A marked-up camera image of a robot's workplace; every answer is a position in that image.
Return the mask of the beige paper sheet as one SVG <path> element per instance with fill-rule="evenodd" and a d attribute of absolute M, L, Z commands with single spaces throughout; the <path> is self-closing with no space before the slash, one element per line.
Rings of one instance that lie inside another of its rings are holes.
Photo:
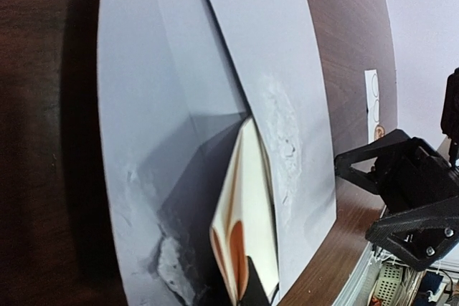
<path fill-rule="evenodd" d="M 279 283 L 275 221 L 269 165 L 253 118 L 237 134 L 209 238 L 233 305 L 248 293 L 251 267 L 262 295 L 271 296 Z"/>

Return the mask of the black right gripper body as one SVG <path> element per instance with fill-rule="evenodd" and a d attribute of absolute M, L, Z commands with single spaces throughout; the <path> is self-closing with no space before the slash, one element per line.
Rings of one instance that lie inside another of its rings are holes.
<path fill-rule="evenodd" d="M 458 197 L 458 169 L 425 141 L 413 138 L 384 180 L 380 195 L 386 216 Z"/>

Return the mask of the grey envelope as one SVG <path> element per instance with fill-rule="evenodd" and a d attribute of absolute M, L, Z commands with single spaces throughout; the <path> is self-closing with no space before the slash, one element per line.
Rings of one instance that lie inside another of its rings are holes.
<path fill-rule="evenodd" d="M 265 146 L 278 305 L 336 220 L 308 0 L 100 0 L 98 109 L 130 305 L 229 305 L 210 233 L 237 134 Z"/>

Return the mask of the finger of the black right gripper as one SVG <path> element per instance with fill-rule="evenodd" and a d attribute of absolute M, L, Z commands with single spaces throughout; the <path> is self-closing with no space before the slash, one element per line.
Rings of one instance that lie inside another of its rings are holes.
<path fill-rule="evenodd" d="M 385 216 L 365 239 L 421 272 L 458 244 L 458 197 Z"/>
<path fill-rule="evenodd" d="M 382 184 L 411 138 L 396 129 L 373 143 L 338 154 L 334 158 L 335 176 L 338 176 L 374 195 L 380 195 Z M 374 168 L 363 172 L 352 165 L 375 158 Z"/>

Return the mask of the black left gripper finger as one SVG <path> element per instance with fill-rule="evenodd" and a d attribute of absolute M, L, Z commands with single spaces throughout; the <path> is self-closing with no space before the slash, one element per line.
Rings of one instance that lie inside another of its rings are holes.
<path fill-rule="evenodd" d="M 279 284 L 276 284 L 274 290 L 269 295 L 266 295 L 252 259 L 247 257 L 247 262 L 249 268 L 247 289 L 237 301 L 237 306 L 273 305 L 279 291 Z"/>

